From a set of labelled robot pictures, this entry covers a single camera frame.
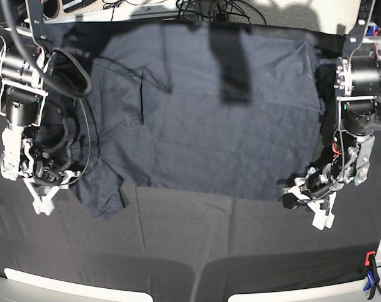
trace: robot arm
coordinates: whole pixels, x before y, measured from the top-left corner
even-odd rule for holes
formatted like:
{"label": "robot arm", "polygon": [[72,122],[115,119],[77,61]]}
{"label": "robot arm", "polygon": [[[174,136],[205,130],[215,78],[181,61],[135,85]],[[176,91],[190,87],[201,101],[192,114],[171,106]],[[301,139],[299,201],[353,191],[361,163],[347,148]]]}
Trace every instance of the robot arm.
{"label": "robot arm", "polygon": [[[2,134],[4,152],[1,156],[1,174],[12,181],[22,177],[34,198],[35,212],[50,215],[54,209],[54,195],[59,189],[68,189],[78,180],[81,172],[69,170],[72,142],[69,140],[66,117],[58,104],[47,99],[44,80],[49,87],[71,98],[89,94],[91,83],[88,74],[71,55],[60,48],[52,48],[51,41],[47,40],[42,15],[39,0],[0,1],[0,37],[4,42],[0,52],[0,115],[5,116],[8,122]],[[16,24],[23,22],[27,16],[30,29],[17,27]],[[63,52],[82,73],[87,81],[85,92],[56,84],[52,75],[57,51]],[[65,131],[62,141],[53,148],[35,144],[46,102],[57,109]],[[67,149],[68,159],[58,165],[52,160],[52,152],[62,147]]]}
{"label": "robot arm", "polygon": [[369,13],[359,18],[346,38],[343,56],[336,65],[336,131],[333,160],[323,167],[311,167],[295,186],[283,191],[286,208],[310,207],[313,225],[331,228],[331,210],[336,191],[354,182],[366,181],[375,143],[374,131],[381,131],[381,36],[369,36],[372,21],[381,25],[381,0],[367,1]]}

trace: blue clamp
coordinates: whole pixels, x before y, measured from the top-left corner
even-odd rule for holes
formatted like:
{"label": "blue clamp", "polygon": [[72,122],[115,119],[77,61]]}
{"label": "blue clamp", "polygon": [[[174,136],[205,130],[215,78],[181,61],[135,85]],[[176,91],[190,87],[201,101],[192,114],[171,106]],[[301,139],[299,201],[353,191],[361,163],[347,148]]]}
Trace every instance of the blue clamp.
{"label": "blue clamp", "polygon": [[367,284],[364,287],[364,291],[367,291],[370,288],[373,288],[375,286],[375,278],[374,278],[374,276],[372,274],[372,271],[368,271],[367,272],[367,279],[368,279],[368,282],[367,282]]}

